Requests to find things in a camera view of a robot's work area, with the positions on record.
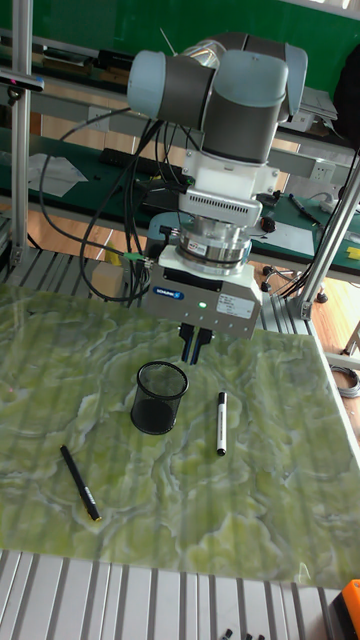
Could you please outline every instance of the metal bracket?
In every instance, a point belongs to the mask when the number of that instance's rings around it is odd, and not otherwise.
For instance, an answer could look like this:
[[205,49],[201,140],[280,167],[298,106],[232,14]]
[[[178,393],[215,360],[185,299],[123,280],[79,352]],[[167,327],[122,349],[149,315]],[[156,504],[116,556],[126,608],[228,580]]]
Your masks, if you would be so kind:
[[312,302],[303,302],[300,306],[301,320],[311,320]]
[[20,264],[23,251],[24,249],[22,247],[12,247],[10,254],[10,265],[12,267],[17,267],[17,265]]

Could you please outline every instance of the green marble table surface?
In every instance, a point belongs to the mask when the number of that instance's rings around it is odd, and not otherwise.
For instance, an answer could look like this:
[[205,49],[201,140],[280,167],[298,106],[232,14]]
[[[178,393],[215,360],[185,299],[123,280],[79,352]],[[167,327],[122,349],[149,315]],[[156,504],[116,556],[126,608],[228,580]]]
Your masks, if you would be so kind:
[[[141,309],[0,288],[0,547],[342,587],[360,566],[359,469],[313,338],[216,335],[195,367],[181,348],[176,324]],[[130,420],[154,359],[190,382],[164,436]]]

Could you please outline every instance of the white paper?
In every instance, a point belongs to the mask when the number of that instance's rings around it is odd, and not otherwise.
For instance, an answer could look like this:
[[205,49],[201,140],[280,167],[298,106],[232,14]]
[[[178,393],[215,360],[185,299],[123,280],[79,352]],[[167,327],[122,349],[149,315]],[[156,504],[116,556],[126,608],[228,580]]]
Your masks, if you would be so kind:
[[[37,153],[29,158],[29,189],[39,191],[41,171],[47,156]],[[44,193],[62,198],[78,182],[88,182],[87,178],[66,158],[51,158],[46,168],[43,184]]]
[[337,111],[327,91],[318,91],[304,87],[301,98],[301,109],[303,111],[310,111],[311,113],[327,115],[332,120],[337,119]]
[[298,251],[304,253],[307,256],[314,255],[314,240],[312,231],[309,229],[299,229],[292,227],[289,224],[283,224],[282,222],[276,222],[276,229],[272,233],[264,233],[257,225],[254,227],[254,233],[250,234],[250,239],[254,239],[257,242],[263,244],[269,244],[274,247],[281,247],[282,249],[289,249],[290,251]]

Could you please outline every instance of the black pen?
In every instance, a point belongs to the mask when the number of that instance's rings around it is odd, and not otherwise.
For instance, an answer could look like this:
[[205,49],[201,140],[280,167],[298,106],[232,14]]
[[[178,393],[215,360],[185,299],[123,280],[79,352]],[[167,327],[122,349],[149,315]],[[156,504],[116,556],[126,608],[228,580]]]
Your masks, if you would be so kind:
[[299,200],[297,200],[294,196],[293,193],[289,193],[289,198],[291,200],[291,202],[294,203],[295,207],[297,207],[299,209],[299,211],[301,211],[301,213],[304,214],[304,216],[306,216],[307,218],[309,218],[309,220],[312,220],[314,224],[319,224],[321,225],[321,222],[319,222],[319,220],[317,220],[316,218],[314,218],[313,215],[311,215],[311,213],[309,213],[308,211],[306,211],[305,207],[301,204],[301,202],[299,202]]
[[80,497],[85,505],[85,509],[88,512],[90,518],[92,518],[92,520],[95,520],[95,521],[101,520],[101,516],[99,515],[99,512],[96,507],[96,503],[94,498],[92,497],[91,491],[83,481],[77,469],[77,466],[71,457],[69,449],[63,444],[62,447],[60,447],[60,451],[64,457],[64,460],[69,468],[69,471],[72,477],[74,478],[75,484],[79,489]]

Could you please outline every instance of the orange object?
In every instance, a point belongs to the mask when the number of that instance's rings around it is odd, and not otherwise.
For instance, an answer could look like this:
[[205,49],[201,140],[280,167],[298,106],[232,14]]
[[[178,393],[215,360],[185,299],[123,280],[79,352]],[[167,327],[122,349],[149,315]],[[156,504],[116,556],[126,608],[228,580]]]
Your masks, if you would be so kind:
[[349,582],[341,593],[356,635],[360,638],[360,580],[352,580]]

